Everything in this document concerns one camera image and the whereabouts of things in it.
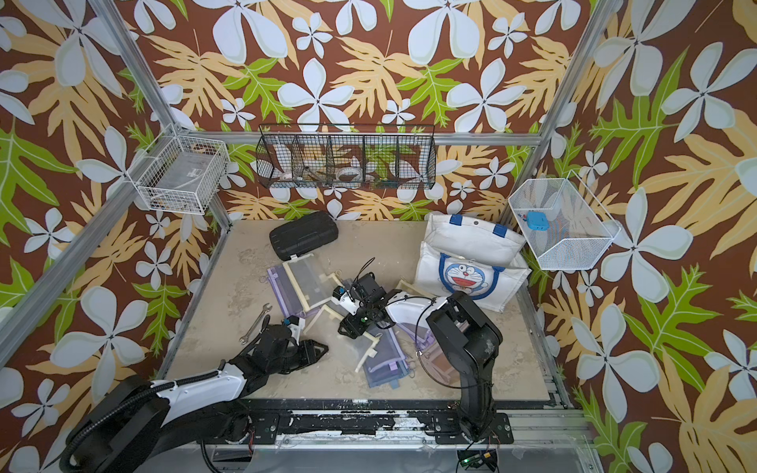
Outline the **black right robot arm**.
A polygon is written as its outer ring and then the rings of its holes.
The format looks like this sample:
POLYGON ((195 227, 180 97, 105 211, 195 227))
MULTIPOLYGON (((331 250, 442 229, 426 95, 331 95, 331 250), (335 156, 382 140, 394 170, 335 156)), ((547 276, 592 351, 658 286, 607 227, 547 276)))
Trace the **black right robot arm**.
POLYGON ((338 333, 356 339, 368 328, 388 330, 410 317, 415 330, 426 325, 444 356, 459 373, 459 431, 467 441, 483 441, 495 422, 493 371, 503 336, 494 322, 462 291, 447 297, 386 291, 368 273, 337 286, 332 300, 347 311, 338 333))

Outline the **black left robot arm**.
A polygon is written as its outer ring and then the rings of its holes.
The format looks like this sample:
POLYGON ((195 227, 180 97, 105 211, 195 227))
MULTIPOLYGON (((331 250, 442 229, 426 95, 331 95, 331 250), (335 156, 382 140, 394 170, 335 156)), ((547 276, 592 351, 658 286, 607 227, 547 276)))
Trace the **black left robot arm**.
POLYGON ((179 380, 121 382, 69 434, 63 472, 133 472, 146 460, 194 441, 232 439, 250 421, 242 399, 274 374, 313 366, 328 347, 298 340, 285 324, 267 325, 215 370, 179 380))

